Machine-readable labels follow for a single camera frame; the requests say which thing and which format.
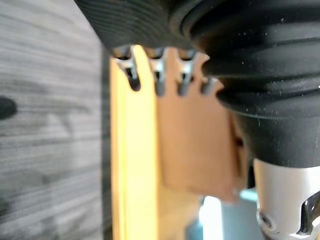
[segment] wooden board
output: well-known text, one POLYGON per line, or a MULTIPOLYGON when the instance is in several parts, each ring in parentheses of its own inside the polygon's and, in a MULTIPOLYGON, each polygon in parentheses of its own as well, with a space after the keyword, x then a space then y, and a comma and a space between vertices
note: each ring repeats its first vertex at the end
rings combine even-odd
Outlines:
POLYGON ((0 239, 102 240, 111 227, 101 71, 72 0, 0 0, 0 239))
POLYGON ((114 240, 183 240, 198 215, 196 195, 163 184, 154 80, 135 47, 141 90, 131 91, 111 63, 112 210, 114 240))

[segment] screw hole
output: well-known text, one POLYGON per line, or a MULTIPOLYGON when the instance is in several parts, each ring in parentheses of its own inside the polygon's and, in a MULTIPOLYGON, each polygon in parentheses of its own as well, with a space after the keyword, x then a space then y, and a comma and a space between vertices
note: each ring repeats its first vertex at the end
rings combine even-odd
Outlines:
POLYGON ((272 224, 271 224, 271 221, 269 220, 269 218, 264 215, 262 212, 259 213, 260 215, 260 219, 261 221, 269 228, 271 229, 272 228, 272 224))

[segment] ribbed rubber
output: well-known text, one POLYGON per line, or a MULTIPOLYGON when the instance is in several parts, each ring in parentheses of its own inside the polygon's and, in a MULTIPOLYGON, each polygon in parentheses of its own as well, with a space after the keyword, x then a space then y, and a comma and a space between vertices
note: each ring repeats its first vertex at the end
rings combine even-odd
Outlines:
POLYGON ((192 49, 169 29, 169 12, 158 0, 75 0, 107 49, 139 44, 192 49))
POLYGON ((220 102, 265 162, 320 166, 320 1, 176 1, 170 27, 209 55, 220 102))

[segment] plywood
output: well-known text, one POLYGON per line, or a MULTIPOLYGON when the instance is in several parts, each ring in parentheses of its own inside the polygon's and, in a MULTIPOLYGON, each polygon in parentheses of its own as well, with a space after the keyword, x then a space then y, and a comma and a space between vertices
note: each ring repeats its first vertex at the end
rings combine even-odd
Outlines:
POLYGON ((186 97, 177 95, 177 61, 168 54, 166 95, 157 101, 164 181, 188 192, 237 200, 243 187, 230 114, 215 93, 202 96, 200 59, 186 97))
POLYGON ((135 56, 139 92, 111 63, 113 239, 183 240, 200 202, 163 184, 154 82, 141 47, 135 56))

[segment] gray wooden surface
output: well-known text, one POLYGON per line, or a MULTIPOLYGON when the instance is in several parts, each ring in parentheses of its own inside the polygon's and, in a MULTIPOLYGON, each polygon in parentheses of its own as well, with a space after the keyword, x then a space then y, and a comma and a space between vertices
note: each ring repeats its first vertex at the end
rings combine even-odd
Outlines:
POLYGON ((110 229, 102 56, 72 0, 0 0, 0 240, 102 240, 110 229))

